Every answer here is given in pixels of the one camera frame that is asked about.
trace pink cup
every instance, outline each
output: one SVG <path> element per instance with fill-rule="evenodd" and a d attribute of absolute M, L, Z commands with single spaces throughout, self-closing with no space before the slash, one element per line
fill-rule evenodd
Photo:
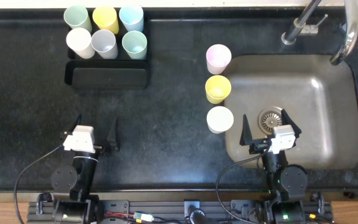
<path fill-rule="evenodd" d="M 225 45 L 215 44 L 206 51 L 206 66 L 214 75 L 223 72 L 231 60 L 231 52 Z"/>

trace yellow cup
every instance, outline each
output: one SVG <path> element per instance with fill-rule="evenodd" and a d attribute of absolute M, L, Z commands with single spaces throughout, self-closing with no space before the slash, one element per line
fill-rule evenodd
<path fill-rule="evenodd" d="M 206 98 L 210 103 L 222 102 L 231 91 L 230 81 L 221 75 L 214 75 L 205 83 Z"/>
<path fill-rule="evenodd" d="M 113 7 L 97 7 L 92 14 L 93 21 L 100 29 L 106 29 L 118 34 L 117 12 Z"/>

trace wooden floor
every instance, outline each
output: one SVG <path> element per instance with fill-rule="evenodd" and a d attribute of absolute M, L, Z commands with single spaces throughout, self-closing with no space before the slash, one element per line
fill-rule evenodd
<path fill-rule="evenodd" d="M 27 216 L 27 202 L 19 203 L 23 220 Z M 358 202 L 333 202 L 335 223 L 358 224 Z M 0 224 L 19 223 L 16 218 L 14 203 L 0 202 Z"/>

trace faucet base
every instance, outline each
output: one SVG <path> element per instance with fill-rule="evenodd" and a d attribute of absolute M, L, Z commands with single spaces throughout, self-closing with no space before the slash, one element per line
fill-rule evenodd
<path fill-rule="evenodd" d="M 281 35 L 281 41 L 286 45 L 293 45 L 296 42 L 296 38 L 293 41 L 287 41 L 285 39 L 285 32 Z"/>

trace white cup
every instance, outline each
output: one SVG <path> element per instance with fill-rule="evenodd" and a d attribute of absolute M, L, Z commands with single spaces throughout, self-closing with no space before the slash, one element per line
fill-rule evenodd
<path fill-rule="evenodd" d="M 215 44 L 206 51 L 206 66 L 213 75 L 221 74 L 231 61 L 231 52 L 225 45 Z"/>
<path fill-rule="evenodd" d="M 116 36 L 110 30 L 98 30 L 91 40 L 94 50 L 104 59 L 115 59 L 118 55 Z"/>
<path fill-rule="evenodd" d="M 122 46 L 132 59 L 146 59 L 147 38 L 139 31 L 130 31 L 122 38 Z"/>
<path fill-rule="evenodd" d="M 234 122 L 231 111 L 224 106 L 215 106 L 206 115 L 209 130 L 214 134 L 220 134 L 229 130 Z"/>
<path fill-rule="evenodd" d="M 64 13 L 65 22 L 72 28 L 84 28 L 92 32 L 91 20 L 84 6 L 68 7 Z"/>
<path fill-rule="evenodd" d="M 67 34 L 66 43 L 81 58 L 88 59 L 94 55 L 91 39 L 91 34 L 86 29 L 75 28 Z"/>
<path fill-rule="evenodd" d="M 143 9 L 140 6 L 126 6 L 119 11 L 119 18 L 129 31 L 143 31 Z"/>

